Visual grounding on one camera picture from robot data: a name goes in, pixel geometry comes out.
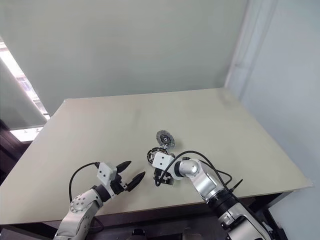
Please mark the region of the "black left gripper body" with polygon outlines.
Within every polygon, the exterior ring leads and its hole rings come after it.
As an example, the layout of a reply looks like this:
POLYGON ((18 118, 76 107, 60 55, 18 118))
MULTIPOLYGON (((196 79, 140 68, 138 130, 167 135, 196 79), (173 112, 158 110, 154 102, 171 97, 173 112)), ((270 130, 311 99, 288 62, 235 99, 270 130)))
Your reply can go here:
POLYGON ((111 197, 115 197, 124 192, 128 188, 128 184, 122 182, 122 177, 116 172, 109 178, 109 190, 111 197))

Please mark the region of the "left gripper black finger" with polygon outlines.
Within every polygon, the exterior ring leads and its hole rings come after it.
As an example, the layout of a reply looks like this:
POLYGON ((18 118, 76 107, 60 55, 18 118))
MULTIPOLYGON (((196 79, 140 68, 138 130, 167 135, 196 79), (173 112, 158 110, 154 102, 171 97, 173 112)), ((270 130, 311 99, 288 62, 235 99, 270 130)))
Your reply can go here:
POLYGON ((131 182, 129 182, 126 185, 126 191, 127 192, 131 192, 135 187, 137 187, 139 185, 139 183, 143 180, 144 176, 145 176, 146 172, 143 171, 139 174, 137 174, 131 182))
POLYGON ((124 161, 122 163, 120 163, 119 165, 117 165, 117 173, 121 173, 123 172, 132 162, 130 160, 128 161, 124 161))

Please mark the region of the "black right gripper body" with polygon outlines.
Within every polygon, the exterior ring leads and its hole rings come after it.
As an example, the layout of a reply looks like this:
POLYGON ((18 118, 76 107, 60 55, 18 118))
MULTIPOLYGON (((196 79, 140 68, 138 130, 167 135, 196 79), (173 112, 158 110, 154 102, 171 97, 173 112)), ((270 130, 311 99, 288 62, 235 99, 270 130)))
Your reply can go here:
POLYGON ((170 173, 164 172, 159 168, 155 168, 153 179, 156 187, 159 187, 161 184, 173 185, 174 179, 170 173))

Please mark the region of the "white window sill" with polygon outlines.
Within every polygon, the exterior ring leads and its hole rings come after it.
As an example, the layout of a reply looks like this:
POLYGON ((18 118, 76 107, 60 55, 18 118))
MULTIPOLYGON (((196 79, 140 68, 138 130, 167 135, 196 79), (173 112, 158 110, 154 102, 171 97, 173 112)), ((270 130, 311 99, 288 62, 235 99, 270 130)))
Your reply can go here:
POLYGON ((41 132, 43 126, 24 128, 24 129, 15 129, 10 130, 9 132, 16 137, 20 142, 30 142, 33 141, 37 135, 41 132))

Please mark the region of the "dark brown cabinet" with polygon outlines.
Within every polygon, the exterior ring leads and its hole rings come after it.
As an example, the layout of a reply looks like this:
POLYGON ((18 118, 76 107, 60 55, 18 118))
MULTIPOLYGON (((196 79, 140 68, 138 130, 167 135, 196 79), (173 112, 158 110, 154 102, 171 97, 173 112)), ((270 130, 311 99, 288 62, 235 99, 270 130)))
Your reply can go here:
POLYGON ((0 119, 0 185, 7 178, 32 141, 21 142, 0 119))

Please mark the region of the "grey roller blind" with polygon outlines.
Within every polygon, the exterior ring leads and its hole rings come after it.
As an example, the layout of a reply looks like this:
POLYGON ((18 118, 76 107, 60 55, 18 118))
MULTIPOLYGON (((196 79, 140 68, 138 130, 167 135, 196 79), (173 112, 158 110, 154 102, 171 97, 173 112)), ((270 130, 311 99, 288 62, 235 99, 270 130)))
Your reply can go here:
POLYGON ((44 126, 47 119, 0 59, 0 120, 9 129, 44 126))

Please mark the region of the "bright window pane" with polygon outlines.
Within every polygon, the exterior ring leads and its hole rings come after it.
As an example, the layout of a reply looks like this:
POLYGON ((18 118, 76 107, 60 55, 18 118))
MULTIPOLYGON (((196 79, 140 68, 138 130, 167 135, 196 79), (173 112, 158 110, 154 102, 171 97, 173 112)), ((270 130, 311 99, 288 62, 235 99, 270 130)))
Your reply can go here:
POLYGON ((8 68, 9 72, 13 75, 19 85, 22 87, 23 91, 27 94, 30 100, 34 103, 41 114, 49 120, 51 116, 41 102, 38 94, 34 90, 31 82, 28 80, 27 76, 24 74, 17 61, 11 54, 5 42, 0 38, 0 59, 4 62, 5 66, 8 68))

